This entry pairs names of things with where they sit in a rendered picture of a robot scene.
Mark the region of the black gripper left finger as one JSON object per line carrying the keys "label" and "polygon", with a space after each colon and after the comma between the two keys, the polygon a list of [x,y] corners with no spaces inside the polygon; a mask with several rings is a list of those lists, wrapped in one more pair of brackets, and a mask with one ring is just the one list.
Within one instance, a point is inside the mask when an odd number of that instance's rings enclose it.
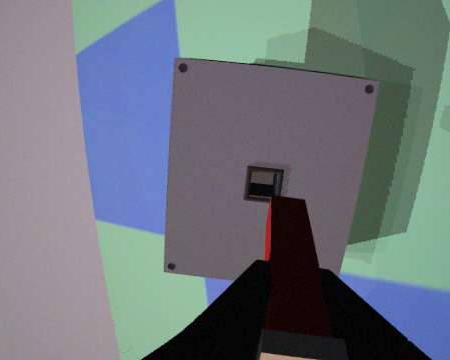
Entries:
{"label": "black gripper left finger", "polygon": [[256,260],[201,315],[141,360],[256,360],[273,277]]}

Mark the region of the dark red square peg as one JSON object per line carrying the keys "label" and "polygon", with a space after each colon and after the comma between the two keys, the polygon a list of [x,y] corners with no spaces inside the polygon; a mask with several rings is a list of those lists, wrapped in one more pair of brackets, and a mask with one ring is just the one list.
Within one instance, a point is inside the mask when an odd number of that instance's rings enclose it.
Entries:
{"label": "dark red square peg", "polygon": [[270,197],[265,261],[273,277],[256,360],[349,360],[334,339],[305,200]]}

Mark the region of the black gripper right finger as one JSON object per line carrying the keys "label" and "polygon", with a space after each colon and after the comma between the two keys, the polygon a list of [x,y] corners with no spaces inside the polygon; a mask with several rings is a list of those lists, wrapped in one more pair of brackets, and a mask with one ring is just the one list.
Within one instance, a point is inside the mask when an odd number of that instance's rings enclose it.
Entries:
{"label": "black gripper right finger", "polygon": [[330,328],[344,339],[349,360],[430,360],[330,269],[320,271]]}

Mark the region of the grey panel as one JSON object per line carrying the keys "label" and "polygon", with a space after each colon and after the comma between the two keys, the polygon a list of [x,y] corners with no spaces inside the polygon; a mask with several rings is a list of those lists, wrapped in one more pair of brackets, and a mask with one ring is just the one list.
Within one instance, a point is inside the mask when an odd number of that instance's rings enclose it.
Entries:
{"label": "grey panel", "polygon": [[305,200],[318,265],[340,277],[378,85],[174,59],[164,272],[236,280],[265,260],[273,195]]}

